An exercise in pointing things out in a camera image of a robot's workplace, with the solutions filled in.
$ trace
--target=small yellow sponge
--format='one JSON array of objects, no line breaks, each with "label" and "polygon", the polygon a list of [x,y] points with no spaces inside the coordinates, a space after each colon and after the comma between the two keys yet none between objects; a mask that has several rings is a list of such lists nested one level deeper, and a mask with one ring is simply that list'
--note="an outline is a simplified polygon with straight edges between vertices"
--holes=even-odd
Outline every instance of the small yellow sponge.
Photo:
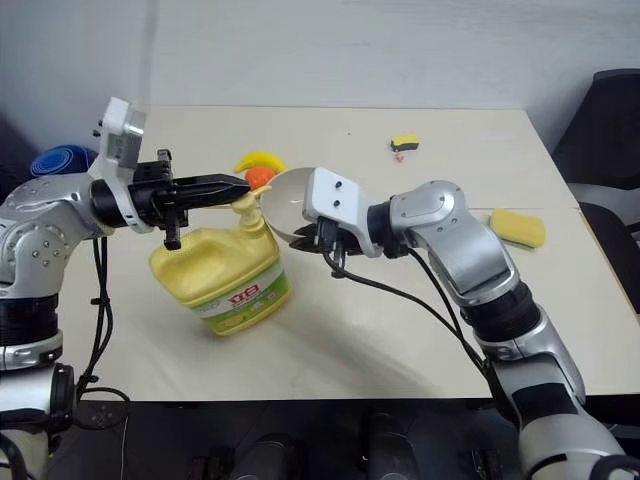
[{"label": "small yellow sponge", "polygon": [[491,214],[490,225],[500,238],[510,242],[534,248],[544,244],[546,231],[538,217],[496,208]]}]

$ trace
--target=black cable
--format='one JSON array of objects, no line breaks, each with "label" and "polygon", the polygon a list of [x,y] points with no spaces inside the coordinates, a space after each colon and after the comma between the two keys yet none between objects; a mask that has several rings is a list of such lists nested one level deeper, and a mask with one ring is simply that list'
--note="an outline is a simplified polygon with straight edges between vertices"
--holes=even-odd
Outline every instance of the black cable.
[{"label": "black cable", "polygon": [[27,472],[27,465],[24,463],[22,452],[13,443],[13,440],[2,433],[0,433],[0,450],[5,454],[9,462],[11,478],[13,480],[28,480],[29,473]]},{"label": "black cable", "polygon": [[[447,320],[440,315],[431,305],[429,305],[428,303],[424,302],[423,300],[419,299],[418,297],[411,295],[410,293],[404,292],[402,290],[398,290],[397,288],[393,288],[385,283],[381,283],[381,282],[376,282],[375,280],[370,280],[368,278],[364,278],[364,277],[360,277],[359,275],[356,275],[354,273],[351,273],[347,270],[345,270],[344,268],[342,268],[340,265],[338,265],[336,262],[333,261],[333,259],[331,258],[331,256],[329,255],[329,252],[323,252],[322,253],[322,257],[324,258],[324,261],[327,262],[327,265],[329,265],[334,271],[338,272],[340,275],[348,278],[349,280],[352,280],[356,283],[360,283],[362,285],[367,285],[369,287],[373,287],[373,288],[377,288],[379,290],[383,290],[385,292],[389,292],[389,293],[393,293],[394,295],[397,295],[399,297],[402,298],[406,298],[407,300],[411,300],[414,303],[417,303],[418,305],[420,305],[422,308],[426,309],[431,315],[433,315],[434,317],[436,317],[436,319],[438,319],[438,321],[444,325],[446,327],[447,330],[449,330],[449,332],[451,332],[451,334],[456,337],[463,345],[463,347],[465,345],[467,345],[468,348],[472,348],[471,345],[469,345],[467,343],[467,341],[464,339],[464,337],[460,336],[458,334],[458,332],[456,331],[455,327],[451,326],[451,324],[449,322],[447,322]],[[482,370],[482,365],[476,363],[475,360],[471,360],[473,362],[473,364],[476,366],[476,368],[480,371],[480,373],[484,376],[484,372]]]},{"label": "black cable", "polygon": [[[409,252],[409,255],[411,255],[420,264],[422,269],[425,271],[425,273],[429,277],[429,280],[431,280],[431,283],[437,290],[438,295],[440,295],[440,298],[442,299],[442,302],[444,303],[447,309],[447,312],[449,312],[449,316],[453,321],[453,325],[454,325],[454,328],[456,329],[456,332],[458,332],[458,336],[461,339],[464,339],[464,333],[462,332],[462,328],[460,327],[460,322],[458,321],[458,317],[455,311],[453,310],[453,307],[451,306],[451,302],[449,301],[449,298],[444,293],[444,290],[442,289],[442,285],[440,285],[438,278],[433,274],[433,271],[431,270],[431,268],[429,268],[429,265],[427,264],[427,262],[424,261],[424,259],[420,256],[418,252],[416,252],[413,248],[409,248],[408,252]],[[462,343],[462,348],[464,348],[465,352],[467,352],[467,355],[469,355],[469,358],[471,359],[471,361],[474,364],[476,364],[476,366],[481,366],[482,358],[480,357],[480,355],[478,355],[478,352],[476,352],[475,349],[471,345],[469,345],[469,343],[467,343],[466,341],[461,341],[461,343]]]},{"label": "black cable", "polygon": [[112,428],[120,423],[122,423],[129,415],[129,408],[131,400],[129,397],[122,391],[111,388],[111,387],[92,387],[88,388],[90,383],[96,383],[98,381],[98,377],[93,374],[93,370],[100,360],[100,357],[104,353],[109,344],[109,340],[111,339],[111,335],[113,333],[113,310],[111,309],[111,299],[109,298],[109,292],[107,290],[107,281],[108,281],[108,248],[107,248],[107,238],[103,237],[98,242],[97,239],[93,240],[93,259],[96,266],[96,273],[98,274],[98,284],[100,289],[100,294],[98,298],[94,298],[91,300],[92,305],[98,306],[98,319],[96,322],[96,334],[93,339],[93,347],[91,349],[91,355],[89,357],[89,362],[87,364],[87,368],[84,370],[82,375],[78,378],[78,384],[76,386],[76,400],[80,401],[82,397],[87,393],[95,393],[95,392],[105,392],[111,393],[120,397],[125,403],[125,415],[122,418],[118,418],[113,422],[102,424],[100,426],[91,425],[83,422],[77,417],[74,417],[74,424],[80,428],[85,430],[105,430],[107,428]]}]

